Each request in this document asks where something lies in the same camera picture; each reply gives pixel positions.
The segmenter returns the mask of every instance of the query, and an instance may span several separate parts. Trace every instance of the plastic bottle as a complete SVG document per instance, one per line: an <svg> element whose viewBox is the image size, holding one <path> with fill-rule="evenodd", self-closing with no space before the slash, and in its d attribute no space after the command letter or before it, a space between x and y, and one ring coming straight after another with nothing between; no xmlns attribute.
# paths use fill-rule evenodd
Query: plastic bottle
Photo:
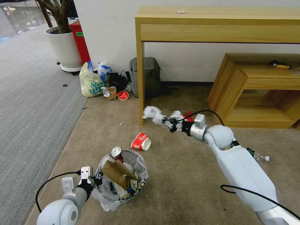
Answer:
<svg viewBox="0 0 300 225"><path fill-rule="evenodd" d="M254 156L257 161L270 161L270 156L262 156L261 154L254 152Z"/></svg>
<svg viewBox="0 0 300 225"><path fill-rule="evenodd" d="M247 151L253 156L257 161L270 161L270 156L262 156L261 154L247 148Z"/></svg>

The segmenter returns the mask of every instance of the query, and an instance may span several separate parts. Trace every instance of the red trash can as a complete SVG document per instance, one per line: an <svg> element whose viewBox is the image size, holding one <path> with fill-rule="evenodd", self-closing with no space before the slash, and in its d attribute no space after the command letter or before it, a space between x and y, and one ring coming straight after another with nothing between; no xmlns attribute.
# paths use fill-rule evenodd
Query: red trash can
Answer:
<svg viewBox="0 0 300 225"><path fill-rule="evenodd" d="M75 21L74 23L70 24L69 27L73 32L82 63L84 64L85 62L90 61L91 59L88 53L87 44L85 43L85 39L83 37L80 21Z"/></svg>

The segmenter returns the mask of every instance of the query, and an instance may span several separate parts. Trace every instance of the yellow plastic bag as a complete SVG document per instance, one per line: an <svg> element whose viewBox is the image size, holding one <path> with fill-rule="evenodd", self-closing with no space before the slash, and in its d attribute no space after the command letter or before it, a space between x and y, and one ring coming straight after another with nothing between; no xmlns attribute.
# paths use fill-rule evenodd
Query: yellow plastic bag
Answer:
<svg viewBox="0 0 300 225"><path fill-rule="evenodd" d="M102 87L109 86L109 75L100 76L93 73L91 61L84 63L79 73L81 93L85 97L94 97L102 94Z"/></svg>

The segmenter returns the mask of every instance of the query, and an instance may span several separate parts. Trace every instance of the plastic bag liner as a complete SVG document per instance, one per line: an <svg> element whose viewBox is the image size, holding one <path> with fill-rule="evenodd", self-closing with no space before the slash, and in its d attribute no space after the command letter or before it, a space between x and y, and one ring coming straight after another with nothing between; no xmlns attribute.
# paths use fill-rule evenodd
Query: plastic bag liner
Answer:
<svg viewBox="0 0 300 225"><path fill-rule="evenodd" d="M134 170L137 170L138 188L133 195L129 197L120 197L116 192L112 192L110 190L111 180L107 176L103 175L102 185L94 188L94 190L92 191L92 196L100 201L101 207L106 212L108 212L109 210L115 211L120 204L133 199L141 191L146 182L146 179L149 176L145 161L139 153L130 150L123 150L122 156L125 163L128 163ZM101 163L102 161L100 162L95 172L96 176L101 172Z"/></svg>

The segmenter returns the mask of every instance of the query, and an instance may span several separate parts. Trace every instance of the gray backpack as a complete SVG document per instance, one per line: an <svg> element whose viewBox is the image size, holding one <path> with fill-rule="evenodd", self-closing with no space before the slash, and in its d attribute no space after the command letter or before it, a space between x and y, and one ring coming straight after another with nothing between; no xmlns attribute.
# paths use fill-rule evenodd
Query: gray backpack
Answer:
<svg viewBox="0 0 300 225"><path fill-rule="evenodd" d="M133 58L129 64L130 78L129 82L134 96L138 98L138 67L137 58ZM151 98L158 96L160 91L160 67L153 57L145 57L145 97Z"/></svg>

